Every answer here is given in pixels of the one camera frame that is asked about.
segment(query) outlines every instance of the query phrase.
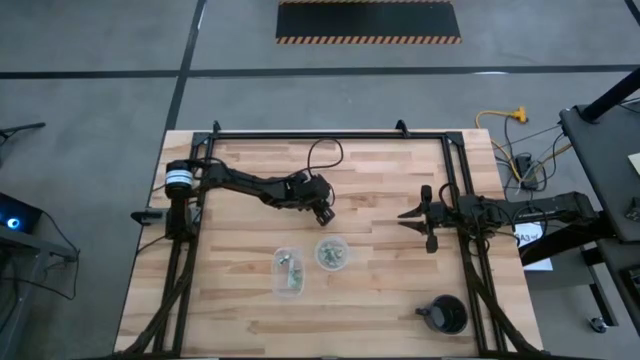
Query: yellow extension cord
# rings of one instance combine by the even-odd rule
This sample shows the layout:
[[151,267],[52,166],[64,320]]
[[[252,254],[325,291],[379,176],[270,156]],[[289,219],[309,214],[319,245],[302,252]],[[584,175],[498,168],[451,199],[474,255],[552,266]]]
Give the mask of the yellow extension cord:
[[[504,112],[504,111],[493,111],[493,110],[485,110],[485,111],[480,111],[478,113],[478,115],[476,115],[476,128],[477,129],[482,129],[482,127],[480,126],[480,117],[482,115],[499,115],[499,116],[508,116],[512,119],[515,119],[521,123],[526,123],[527,117],[526,117],[526,113],[524,111],[523,107],[519,107],[518,110],[514,111],[514,112]],[[523,182],[522,178],[520,177],[520,174],[518,174],[518,170],[516,169],[515,164],[513,163],[513,159],[511,158],[511,156],[509,155],[509,153],[507,153],[505,151],[505,149],[500,146],[500,144],[498,144],[495,140],[491,139],[491,143],[493,145],[496,146],[496,148],[498,150],[500,150],[504,156],[507,158],[507,162],[509,163],[509,166],[511,167],[511,172],[513,173],[513,177],[516,178],[516,180],[518,180],[518,182]],[[567,144],[563,147],[561,147],[560,149],[558,149],[558,151],[554,152],[553,154],[547,156],[544,160],[542,160],[540,162],[540,165],[538,165],[538,167],[536,168],[536,170],[533,172],[533,174],[531,175],[530,179],[526,179],[526,180],[532,180],[535,175],[542,170],[542,168],[544,167],[544,164],[549,161],[550,159],[553,159],[555,156],[558,156],[560,154],[562,154],[563,152],[569,150],[571,148],[571,144]]]

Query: black mug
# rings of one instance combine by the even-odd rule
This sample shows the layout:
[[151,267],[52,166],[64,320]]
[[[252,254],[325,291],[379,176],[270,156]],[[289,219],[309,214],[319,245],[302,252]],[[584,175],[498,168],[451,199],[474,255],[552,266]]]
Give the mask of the black mug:
[[425,308],[416,309],[427,325],[438,332],[455,335],[467,327],[467,310],[460,299],[452,295],[440,295]]

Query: concrete floor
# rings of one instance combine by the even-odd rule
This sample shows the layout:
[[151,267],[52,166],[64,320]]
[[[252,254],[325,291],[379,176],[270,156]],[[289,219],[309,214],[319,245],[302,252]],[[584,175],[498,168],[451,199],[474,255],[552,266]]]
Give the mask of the concrete floor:
[[[179,68],[196,0],[0,2],[0,72]],[[210,0],[192,68],[612,65],[640,63],[640,28],[622,0],[455,0],[461,46],[277,46],[275,0]],[[481,110],[527,107],[511,139],[553,126],[624,73],[190,79],[177,129],[468,128]],[[174,79],[3,80],[0,126],[46,121],[2,148],[0,191],[44,208],[82,249],[73,302],[40,292],[19,358],[105,355],[113,347],[140,232],[129,213],[148,196]],[[503,120],[483,125],[499,142]],[[559,130],[519,143],[534,155]],[[573,152],[543,194],[597,200]],[[599,269],[620,327],[586,327],[588,287],[532,289],[545,348],[635,358],[640,341]],[[71,271],[49,281],[69,287]]]

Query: wooden table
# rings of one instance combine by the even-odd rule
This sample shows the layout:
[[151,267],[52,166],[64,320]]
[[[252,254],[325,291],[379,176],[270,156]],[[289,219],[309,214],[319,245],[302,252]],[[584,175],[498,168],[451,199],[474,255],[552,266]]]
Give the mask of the wooden table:
[[[476,193],[502,198],[488,132],[463,132]],[[167,133],[155,186],[163,184],[167,162],[188,157],[192,133]],[[261,177],[284,176],[306,166],[310,144],[303,140],[217,141],[214,155],[232,168]],[[441,294],[455,295],[467,303],[455,231],[438,230],[440,248],[427,254],[426,237],[397,225],[398,214],[418,205],[421,185],[438,189],[446,183],[440,143],[344,140],[342,144],[344,161],[318,171],[336,193],[336,217],[326,227],[319,226],[312,213],[276,210],[256,198],[223,189],[208,193],[183,356],[476,354],[471,324],[459,335],[446,336],[429,330],[414,315],[416,307]],[[314,150],[312,164],[333,162],[338,155],[335,144],[321,143]],[[456,165],[457,179],[461,179]],[[157,191],[150,205],[169,204],[164,193]],[[163,231],[162,225],[145,228],[140,246]],[[313,259],[316,243],[330,235],[343,237],[350,246],[349,264],[335,273],[322,270]],[[293,299],[278,298],[271,290],[273,254],[284,246],[299,247],[306,259],[304,292]],[[116,350],[130,345],[157,310],[170,247],[163,240],[138,256]],[[489,258],[500,305],[528,341],[541,348],[513,238],[491,239]],[[483,317],[492,342],[484,307]]]

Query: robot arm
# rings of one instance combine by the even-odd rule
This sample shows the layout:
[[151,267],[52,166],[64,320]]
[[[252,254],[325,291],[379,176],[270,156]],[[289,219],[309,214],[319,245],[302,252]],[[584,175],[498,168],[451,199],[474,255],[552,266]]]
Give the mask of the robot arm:
[[[193,170],[196,168],[202,169],[202,178],[200,185],[194,188]],[[332,193],[331,185],[321,175],[307,176],[297,172],[286,177],[263,179],[231,169],[224,163],[176,160],[167,164],[165,185],[165,193],[171,200],[166,222],[168,235],[191,232],[189,199],[215,188],[255,196],[276,209],[311,210],[322,226],[335,216],[327,201]]]
[[481,235],[491,237],[495,230],[505,225],[560,220],[563,222],[591,222],[597,214],[589,198],[578,192],[557,195],[546,199],[509,202],[487,199],[483,196],[461,195],[456,208],[450,208],[443,202],[432,202],[431,187],[425,185],[421,190],[421,203],[412,211],[401,214],[399,218],[425,216],[425,221],[401,221],[399,224],[427,234],[427,252],[438,249],[438,239],[433,229],[440,227],[461,227],[479,230]]

